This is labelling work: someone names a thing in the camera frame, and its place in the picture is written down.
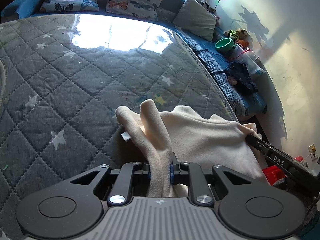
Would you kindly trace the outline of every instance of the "red string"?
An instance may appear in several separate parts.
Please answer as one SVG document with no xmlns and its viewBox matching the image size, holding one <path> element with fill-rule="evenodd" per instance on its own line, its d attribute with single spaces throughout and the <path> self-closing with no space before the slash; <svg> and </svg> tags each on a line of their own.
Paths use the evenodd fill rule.
<svg viewBox="0 0 320 240">
<path fill-rule="evenodd" d="M 245 52 L 248 52 L 248 51 L 250 51 L 251 49 L 246 49 L 244 52 L 241 52 L 237 57 L 233 57 L 233 58 L 231 58 L 230 60 L 233 60 L 233 59 L 236 59 L 236 58 L 238 58 L 241 54 L 244 54 Z"/>
</svg>

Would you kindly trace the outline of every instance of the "white tag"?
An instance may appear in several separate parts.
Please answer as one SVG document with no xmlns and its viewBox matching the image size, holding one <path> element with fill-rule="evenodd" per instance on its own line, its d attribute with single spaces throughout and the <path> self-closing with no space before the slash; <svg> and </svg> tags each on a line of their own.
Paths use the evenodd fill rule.
<svg viewBox="0 0 320 240">
<path fill-rule="evenodd" d="M 122 133 L 121 136 L 126 142 L 131 139 L 131 136 L 130 136 L 130 134 L 128 134 L 128 132 Z"/>
</svg>

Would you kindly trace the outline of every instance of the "quilted mattress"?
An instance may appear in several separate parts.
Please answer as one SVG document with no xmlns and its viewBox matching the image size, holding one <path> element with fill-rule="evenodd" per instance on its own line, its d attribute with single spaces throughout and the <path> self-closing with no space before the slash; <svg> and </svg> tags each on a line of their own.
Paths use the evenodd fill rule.
<svg viewBox="0 0 320 240">
<path fill-rule="evenodd" d="M 0 111 L 0 231 L 28 194 L 96 167 L 143 160 L 125 142 L 118 106 L 188 105 L 236 120 L 190 47 L 159 25 L 95 15 L 49 15 L 0 25 L 6 85 Z"/>
</svg>

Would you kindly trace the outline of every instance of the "red box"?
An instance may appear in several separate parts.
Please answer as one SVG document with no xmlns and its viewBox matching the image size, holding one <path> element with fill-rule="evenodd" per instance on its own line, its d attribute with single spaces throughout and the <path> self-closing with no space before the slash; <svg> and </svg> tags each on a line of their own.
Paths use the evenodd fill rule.
<svg viewBox="0 0 320 240">
<path fill-rule="evenodd" d="M 303 160 L 302 156 L 298 156 L 295 158 L 298 162 Z M 285 177 L 284 172 L 279 169 L 277 166 L 273 165 L 268 168 L 262 170 L 264 175 L 266 176 L 268 182 L 272 186 L 277 180 L 282 179 Z"/>
</svg>

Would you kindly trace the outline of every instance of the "electrical outlet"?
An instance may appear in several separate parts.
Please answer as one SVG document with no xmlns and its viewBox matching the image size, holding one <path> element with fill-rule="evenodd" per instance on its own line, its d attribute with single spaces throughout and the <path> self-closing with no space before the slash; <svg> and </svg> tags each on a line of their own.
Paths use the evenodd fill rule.
<svg viewBox="0 0 320 240">
<path fill-rule="evenodd" d="M 310 156 L 311 156 L 311 160 L 315 160 L 316 158 L 318 158 L 318 156 L 317 156 L 317 152 L 315 151 L 315 152 L 312 152 L 312 153 L 310 153 Z"/>
<path fill-rule="evenodd" d="M 310 145 L 310 146 L 308 147 L 308 150 L 309 150 L 310 154 L 313 153 L 313 152 L 315 152 L 315 151 L 316 151 L 315 145 L 314 145 L 314 144 L 313 144 L 313 145 Z"/>
</svg>

